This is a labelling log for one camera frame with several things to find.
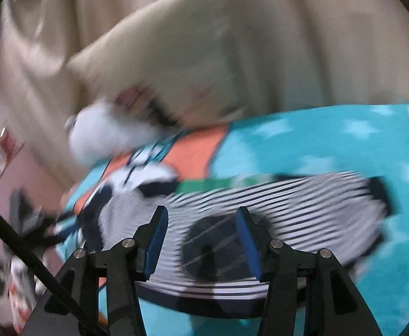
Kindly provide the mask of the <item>navy striped child pants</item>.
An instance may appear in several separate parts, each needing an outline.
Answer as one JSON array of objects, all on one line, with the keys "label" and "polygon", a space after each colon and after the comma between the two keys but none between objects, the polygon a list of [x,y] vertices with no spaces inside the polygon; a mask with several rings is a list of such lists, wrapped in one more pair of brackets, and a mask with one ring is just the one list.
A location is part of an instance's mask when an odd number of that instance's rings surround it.
[{"label": "navy striped child pants", "polygon": [[383,241],[384,221],[394,214],[382,178],[348,171],[245,184],[109,178],[78,211],[87,248],[111,249],[160,206],[168,228],[155,271],[138,295],[175,311],[226,319],[261,314],[267,285],[259,278],[272,240],[307,253],[327,248],[351,269]]}]

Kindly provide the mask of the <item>white plush pillow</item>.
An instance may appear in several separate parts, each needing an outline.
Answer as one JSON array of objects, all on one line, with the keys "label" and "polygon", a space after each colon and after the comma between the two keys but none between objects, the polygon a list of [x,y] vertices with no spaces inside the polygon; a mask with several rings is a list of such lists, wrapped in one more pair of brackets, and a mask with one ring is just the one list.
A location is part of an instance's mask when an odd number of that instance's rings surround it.
[{"label": "white plush pillow", "polygon": [[104,101],[70,116],[64,128],[72,157],[85,168],[154,143],[167,133],[165,127],[134,119],[123,108]]}]

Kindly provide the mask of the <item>turquoise cartoon star blanket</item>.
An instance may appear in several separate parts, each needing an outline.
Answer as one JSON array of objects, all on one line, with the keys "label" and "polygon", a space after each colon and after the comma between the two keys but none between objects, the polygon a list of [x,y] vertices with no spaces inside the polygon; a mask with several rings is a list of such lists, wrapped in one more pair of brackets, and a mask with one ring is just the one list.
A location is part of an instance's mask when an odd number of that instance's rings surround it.
[{"label": "turquoise cartoon star blanket", "polygon": [[333,106],[264,116],[161,140],[99,162],[69,195],[78,212],[122,165],[162,162],[182,179],[356,171],[385,181],[394,214],[385,242],[356,267],[359,290],[384,335],[409,322],[409,114],[405,105]]}]

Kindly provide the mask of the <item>beige floral pillow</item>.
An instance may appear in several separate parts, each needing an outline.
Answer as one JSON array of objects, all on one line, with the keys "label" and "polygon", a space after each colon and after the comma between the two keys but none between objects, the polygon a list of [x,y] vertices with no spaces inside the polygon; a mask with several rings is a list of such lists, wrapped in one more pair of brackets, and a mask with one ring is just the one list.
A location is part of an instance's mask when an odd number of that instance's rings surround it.
[{"label": "beige floral pillow", "polygon": [[67,67],[100,98],[141,93],[184,127],[247,114],[227,0],[157,0],[73,55]]}]

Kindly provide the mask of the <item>beige curtain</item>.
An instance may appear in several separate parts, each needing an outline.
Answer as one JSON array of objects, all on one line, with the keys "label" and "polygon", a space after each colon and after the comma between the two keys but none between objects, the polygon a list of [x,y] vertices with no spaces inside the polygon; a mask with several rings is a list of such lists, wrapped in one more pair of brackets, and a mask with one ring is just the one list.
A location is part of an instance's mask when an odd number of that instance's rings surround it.
[{"label": "beige curtain", "polygon": [[[184,127],[141,93],[92,93],[69,59],[157,0],[0,0],[0,93],[17,132],[58,176],[81,165],[67,119],[97,101],[132,118]],[[245,117],[409,100],[409,0],[227,0]]]}]

